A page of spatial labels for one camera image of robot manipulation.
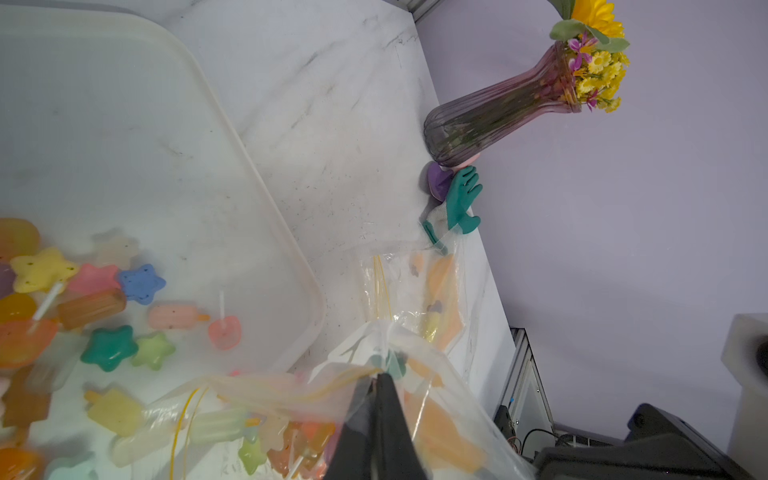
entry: marble countertop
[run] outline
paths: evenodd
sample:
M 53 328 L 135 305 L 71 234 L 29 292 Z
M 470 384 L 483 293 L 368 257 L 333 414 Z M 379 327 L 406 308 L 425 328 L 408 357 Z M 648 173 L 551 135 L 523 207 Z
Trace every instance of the marble countertop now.
M 438 101 L 411 15 L 381 0 L 46 6 L 133 12 L 200 62 L 326 296 L 326 326 L 296 366 L 322 362 L 364 321 L 351 252 L 425 241 L 419 178 L 431 158 L 421 131 Z M 515 348 L 479 233 L 467 241 L 479 323 L 476 341 L 465 336 L 451 358 L 493 415 Z

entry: glass vase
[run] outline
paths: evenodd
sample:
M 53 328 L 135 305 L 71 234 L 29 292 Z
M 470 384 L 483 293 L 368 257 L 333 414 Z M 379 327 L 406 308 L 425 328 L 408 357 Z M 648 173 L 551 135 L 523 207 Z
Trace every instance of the glass vase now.
M 566 48 L 555 42 L 524 74 L 432 110 L 424 122 L 432 158 L 458 167 L 541 114 L 581 111 Z

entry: white stick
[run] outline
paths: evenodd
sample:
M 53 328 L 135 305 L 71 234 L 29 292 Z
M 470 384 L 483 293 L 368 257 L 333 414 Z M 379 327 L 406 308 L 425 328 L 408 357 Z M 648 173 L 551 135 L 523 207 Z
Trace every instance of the white stick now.
M 51 291 L 48 292 L 48 295 L 45 296 L 45 300 L 43 300 L 43 303 L 40 304 L 38 310 L 35 312 L 35 314 L 32 316 L 32 321 L 39 322 L 40 319 L 42 319 L 43 315 L 45 315 L 45 312 L 48 311 L 49 308 L 51 308 L 51 304 L 54 300 L 56 300 L 56 297 L 59 293 L 64 289 L 64 283 L 63 282 L 56 282 L 54 286 L 51 287 Z

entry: black machine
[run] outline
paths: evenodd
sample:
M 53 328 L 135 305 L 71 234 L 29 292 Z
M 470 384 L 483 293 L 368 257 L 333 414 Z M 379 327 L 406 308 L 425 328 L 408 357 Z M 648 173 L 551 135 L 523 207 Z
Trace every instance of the black machine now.
M 554 447 L 535 459 L 540 480 L 755 480 L 686 422 L 644 403 L 625 443 Z

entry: pink lollipop toy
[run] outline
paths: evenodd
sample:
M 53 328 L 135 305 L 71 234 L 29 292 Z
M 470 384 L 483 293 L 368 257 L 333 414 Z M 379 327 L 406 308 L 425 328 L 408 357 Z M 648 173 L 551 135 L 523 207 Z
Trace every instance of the pink lollipop toy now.
M 210 342 L 218 350 L 229 350 L 240 343 L 243 330 L 240 321 L 234 315 L 224 316 L 224 291 L 219 291 L 219 320 L 208 326 Z

